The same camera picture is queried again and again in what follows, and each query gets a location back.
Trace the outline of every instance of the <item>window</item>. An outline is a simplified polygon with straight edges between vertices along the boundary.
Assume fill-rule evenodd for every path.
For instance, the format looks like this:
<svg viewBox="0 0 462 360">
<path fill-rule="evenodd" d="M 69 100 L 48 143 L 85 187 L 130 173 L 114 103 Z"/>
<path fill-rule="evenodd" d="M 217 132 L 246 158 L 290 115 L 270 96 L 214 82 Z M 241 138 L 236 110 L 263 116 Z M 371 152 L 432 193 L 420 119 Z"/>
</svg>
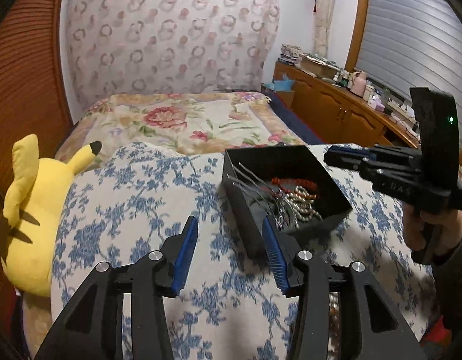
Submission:
<svg viewBox="0 0 462 360">
<path fill-rule="evenodd" d="M 369 0 L 356 68 L 405 99 L 415 86 L 451 93 L 462 142 L 462 25 L 445 0 Z"/>
</svg>

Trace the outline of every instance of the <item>red object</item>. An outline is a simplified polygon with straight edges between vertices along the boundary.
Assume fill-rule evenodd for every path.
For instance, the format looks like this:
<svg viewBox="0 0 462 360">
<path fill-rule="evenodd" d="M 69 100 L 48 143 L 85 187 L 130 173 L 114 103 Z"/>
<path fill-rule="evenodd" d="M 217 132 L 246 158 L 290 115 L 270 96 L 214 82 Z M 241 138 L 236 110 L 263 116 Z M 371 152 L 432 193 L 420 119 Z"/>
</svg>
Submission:
<svg viewBox="0 0 462 360">
<path fill-rule="evenodd" d="M 422 338 L 422 341 L 431 341 L 443 346 L 449 345 L 451 342 L 451 331 L 444 328 L 443 316 L 441 316 L 438 322 L 436 322 L 436 324 L 428 330 L 428 332 Z"/>
<path fill-rule="evenodd" d="M 16 291 L 12 285 L 10 285 L 10 290 L 7 292 L 6 302 L 4 302 L 4 321 L 5 321 L 5 333 L 8 337 L 11 337 L 11 319 L 13 317 L 14 309 L 16 308 L 16 302 L 18 300 L 18 296 L 16 295 Z"/>
<path fill-rule="evenodd" d="M 318 189 L 318 186 L 316 185 L 316 183 L 313 183 L 312 181 L 309 181 L 309 180 L 303 180 L 301 178 L 280 179 L 280 178 L 275 177 L 273 180 L 271 180 L 271 182 L 273 183 L 273 185 L 279 186 L 279 188 L 281 188 L 285 193 L 290 193 L 291 191 L 283 187 L 281 183 L 289 183 L 289 184 L 294 183 L 295 185 L 300 185 L 311 191 L 317 191 Z"/>
</svg>

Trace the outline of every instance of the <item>cabinet door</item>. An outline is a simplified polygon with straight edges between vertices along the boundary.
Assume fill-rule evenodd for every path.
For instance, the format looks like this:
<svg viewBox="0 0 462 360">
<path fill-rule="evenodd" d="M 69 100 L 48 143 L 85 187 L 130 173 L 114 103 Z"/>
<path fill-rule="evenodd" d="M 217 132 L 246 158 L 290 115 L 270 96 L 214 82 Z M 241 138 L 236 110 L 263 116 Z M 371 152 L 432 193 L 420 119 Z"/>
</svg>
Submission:
<svg viewBox="0 0 462 360">
<path fill-rule="evenodd" d="M 319 110 L 315 118 L 316 133 L 326 143 L 341 143 L 344 112 L 350 107 L 349 101 L 334 91 L 321 87 L 318 90 Z"/>
<path fill-rule="evenodd" d="M 363 147 L 377 142 L 383 124 L 357 105 L 351 106 L 343 116 L 342 143 L 356 143 Z"/>
<path fill-rule="evenodd" d="M 319 135 L 319 132 L 316 130 L 316 115 L 319 114 L 320 99 L 313 82 L 296 81 L 293 90 L 293 112 Z"/>
</svg>

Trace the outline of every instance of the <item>mattress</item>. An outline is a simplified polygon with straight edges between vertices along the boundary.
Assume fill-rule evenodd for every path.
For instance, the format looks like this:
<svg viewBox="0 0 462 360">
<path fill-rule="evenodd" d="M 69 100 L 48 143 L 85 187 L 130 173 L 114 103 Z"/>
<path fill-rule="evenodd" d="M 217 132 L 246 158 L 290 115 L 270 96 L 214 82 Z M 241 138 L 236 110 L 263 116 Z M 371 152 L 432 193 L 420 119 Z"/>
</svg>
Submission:
<svg viewBox="0 0 462 360">
<path fill-rule="evenodd" d="M 117 94 L 95 103 L 58 150 L 67 162 L 82 146 L 103 144 L 91 168 L 131 142 L 147 142 L 183 155 L 229 148 L 303 144 L 259 92 Z"/>
<path fill-rule="evenodd" d="M 420 339 L 437 319 L 430 271 L 402 240 L 401 202 L 372 190 L 356 172 L 329 168 L 328 145 L 311 153 L 353 207 L 328 239 L 308 249 L 329 262 L 362 261 Z M 163 299 L 175 359 L 284 359 L 297 298 L 285 298 L 266 264 L 249 259 L 221 183 L 221 153 L 184 156 L 134 142 L 78 175 L 61 216 L 52 269 L 53 320 L 100 261 L 135 263 L 179 234 L 189 215 L 199 237 L 185 288 Z M 124 359 L 132 358 L 131 304 L 123 306 Z"/>
</svg>

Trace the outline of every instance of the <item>bottle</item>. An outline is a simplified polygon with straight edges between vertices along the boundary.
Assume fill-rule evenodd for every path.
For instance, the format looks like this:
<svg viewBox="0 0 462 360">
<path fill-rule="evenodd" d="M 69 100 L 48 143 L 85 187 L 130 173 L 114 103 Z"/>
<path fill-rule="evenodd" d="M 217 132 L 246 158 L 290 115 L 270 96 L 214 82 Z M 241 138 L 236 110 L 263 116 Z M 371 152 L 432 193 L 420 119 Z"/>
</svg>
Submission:
<svg viewBox="0 0 462 360">
<path fill-rule="evenodd" d="M 391 97 L 391 91 L 388 88 L 384 88 L 383 95 L 381 96 L 381 103 L 384 106 L 386 106 L 386 104 L 388 104 L 390 97 Z"/>
<path fill-rule="evenodd" d="M 369 101 L 369 99 L 371 99 L 373 95 L 374 95 L 374 86 L 366 85 L 366 89 L 364 90 L 364 95 L 362 96 L 362 98 L 365 101 Z"/>
<path fill-rule="evenodd" d="M 349 72 L 344 71 L 343 78 L 341 79 L 341 86 L 343 88 L 346 88 L 348 86 L 349 76 L 350 76 Z"/>
<path fill-rule="evenodd" d="M 351 87 L 353 86 L 353 80 L 354 80 L 354 77 L 356 76 L 356 74 L 357 74 L 357 72 L 349 74 L 348 85 L 347 85 L 348 89 L 351 89 Z"/>
<path fill-rule="evenodd" d="M 366 90 L 366 73 L 361 71 L 359 74 L 354 77 L 353 84 L 351 87 L 351 92 L 353 92 L 355 95 L 362 97 L 365 93 Z"/>
</svg>

